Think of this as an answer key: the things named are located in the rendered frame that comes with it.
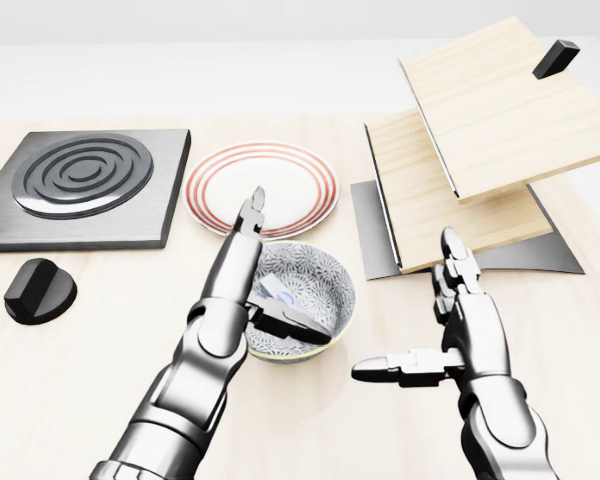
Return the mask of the grey metal base sheet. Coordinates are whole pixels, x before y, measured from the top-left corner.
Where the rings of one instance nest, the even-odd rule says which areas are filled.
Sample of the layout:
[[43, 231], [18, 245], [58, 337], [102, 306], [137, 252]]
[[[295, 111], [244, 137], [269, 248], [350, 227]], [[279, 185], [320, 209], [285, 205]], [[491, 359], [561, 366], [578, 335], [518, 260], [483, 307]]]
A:
[[[366, 278], [399, 276], [376, 182], [354, 183], [350, 188]], [[548, 234], [477, 252], [475, 259], [482, 270], [584, 272], [556, 227]]]

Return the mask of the large pale wooden panel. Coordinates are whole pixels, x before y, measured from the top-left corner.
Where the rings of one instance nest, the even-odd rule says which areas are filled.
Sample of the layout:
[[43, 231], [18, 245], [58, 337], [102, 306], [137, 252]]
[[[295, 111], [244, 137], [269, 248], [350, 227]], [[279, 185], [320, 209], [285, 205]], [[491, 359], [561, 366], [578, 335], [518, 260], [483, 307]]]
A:
[[461, 201], [600, 161], [600, 101], [568, 70], [536, 78], [546, 51], [511, 17], [403, 61]]

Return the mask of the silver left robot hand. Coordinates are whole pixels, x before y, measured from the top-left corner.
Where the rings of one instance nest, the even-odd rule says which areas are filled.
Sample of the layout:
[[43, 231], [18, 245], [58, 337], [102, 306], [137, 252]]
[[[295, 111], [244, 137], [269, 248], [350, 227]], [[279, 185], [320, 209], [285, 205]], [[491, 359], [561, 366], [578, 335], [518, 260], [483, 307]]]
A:
[[262, 187], [257, 187], [244, 201], [214, 260], [202, 296], [236, 302], [247, 310], [256, 329], [273, 336], [326, 345], [331, 341], [331, 334], [325, 327], [280, 301], [251, 292], [263, 248], [260, 231], [264, 223], [264, 203]]

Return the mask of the small black block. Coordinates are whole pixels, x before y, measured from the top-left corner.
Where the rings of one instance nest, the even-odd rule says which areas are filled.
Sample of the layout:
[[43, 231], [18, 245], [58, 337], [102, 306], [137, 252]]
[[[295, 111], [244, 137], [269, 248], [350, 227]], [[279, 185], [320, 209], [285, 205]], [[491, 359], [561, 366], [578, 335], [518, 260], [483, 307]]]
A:
[[564, 71], [580, 52], [574, 42], [558, 39], [533, 70], [536, 79], [541, 80]]

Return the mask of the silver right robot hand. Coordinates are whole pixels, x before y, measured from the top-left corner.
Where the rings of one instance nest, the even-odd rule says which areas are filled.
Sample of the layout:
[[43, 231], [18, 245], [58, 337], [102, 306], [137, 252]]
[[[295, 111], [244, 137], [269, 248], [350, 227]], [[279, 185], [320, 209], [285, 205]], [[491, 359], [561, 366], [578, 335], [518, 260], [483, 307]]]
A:
[[452, 378], [459, 385], [511, 373], [508, 345], [492, 297], [479, 285], [481, 270], [456, 232], [441, 234], [443, 261], [432, 268], [434, 314], [444, 326], [441, 349], [418, 348], [362, 360], [353, 379], [393, 383], [402, 388], [434, 387]]

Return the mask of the dark square stove plate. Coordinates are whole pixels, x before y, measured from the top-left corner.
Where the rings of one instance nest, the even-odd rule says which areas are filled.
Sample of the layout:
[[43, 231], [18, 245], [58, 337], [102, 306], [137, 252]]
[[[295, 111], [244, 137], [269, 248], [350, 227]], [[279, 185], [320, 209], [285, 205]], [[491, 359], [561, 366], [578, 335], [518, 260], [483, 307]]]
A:
[[0, 170], [0, 252], [162, 248], [187, 129], [28, 132]]

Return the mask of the blue patterned bowl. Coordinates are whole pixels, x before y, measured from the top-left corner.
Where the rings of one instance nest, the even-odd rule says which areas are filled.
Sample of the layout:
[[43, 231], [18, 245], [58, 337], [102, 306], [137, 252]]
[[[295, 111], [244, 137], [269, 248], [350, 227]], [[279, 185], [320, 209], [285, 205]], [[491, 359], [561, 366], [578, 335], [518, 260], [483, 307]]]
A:
[[[332, 343], [346, 333], [356, 310], [354, 283], [344, 266], [327, 252], [301, 242], [277, 241], [264, 245], [254, 276], [253, 291], [267, 296], [261, 280], [274, 275], [286, 287], [297, 307], [329, 330]], [[249, 325], [249, 353], [273, 363], [309, 360], [328, 347], [281, 339]]]

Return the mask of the round black stove knob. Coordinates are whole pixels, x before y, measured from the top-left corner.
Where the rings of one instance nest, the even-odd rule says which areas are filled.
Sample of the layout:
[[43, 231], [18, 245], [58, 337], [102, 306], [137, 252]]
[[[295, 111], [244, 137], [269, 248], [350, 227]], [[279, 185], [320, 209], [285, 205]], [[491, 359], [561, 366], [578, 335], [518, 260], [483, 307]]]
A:
[[19, 324], [41, 325], [62, 315], [74, 302], [73, 277], [45, 258], [26, 261], [4, 295], [7, 313]]

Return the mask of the cream cheese box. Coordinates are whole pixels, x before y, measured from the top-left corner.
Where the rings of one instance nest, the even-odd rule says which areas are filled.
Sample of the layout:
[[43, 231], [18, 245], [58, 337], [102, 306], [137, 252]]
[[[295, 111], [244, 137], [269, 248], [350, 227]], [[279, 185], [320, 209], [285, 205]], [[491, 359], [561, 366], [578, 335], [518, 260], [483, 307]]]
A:
[[258, 280], [258, 285], [264, 290], [265, 294], [286, 305], [295, 305], [296, 301], [288, 287], [273, 273], [270, 273]]

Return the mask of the white plate with red rings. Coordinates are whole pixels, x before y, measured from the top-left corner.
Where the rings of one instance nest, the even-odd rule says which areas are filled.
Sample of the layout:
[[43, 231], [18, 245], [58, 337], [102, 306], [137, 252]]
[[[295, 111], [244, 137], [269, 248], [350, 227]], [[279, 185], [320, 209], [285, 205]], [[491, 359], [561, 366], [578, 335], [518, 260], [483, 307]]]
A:
[[183, 201], [198, 223], [225, 235], [258, 186], [265, 191], [261, 235], [271, 240], [317, 225], [336, 206], [340, 193], [335, 171], [318, 154], [290, 143], [255, 140], [201, 160], [184, 182]]

